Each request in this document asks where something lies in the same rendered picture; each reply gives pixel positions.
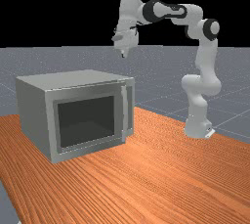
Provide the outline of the grey microwave oven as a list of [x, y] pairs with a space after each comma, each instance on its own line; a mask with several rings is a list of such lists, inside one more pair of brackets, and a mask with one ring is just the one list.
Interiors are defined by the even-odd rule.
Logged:
[[134, 134], [135, 79], [92, 69], [19, 76], [22, 133], [52, 163], [123, 145]]

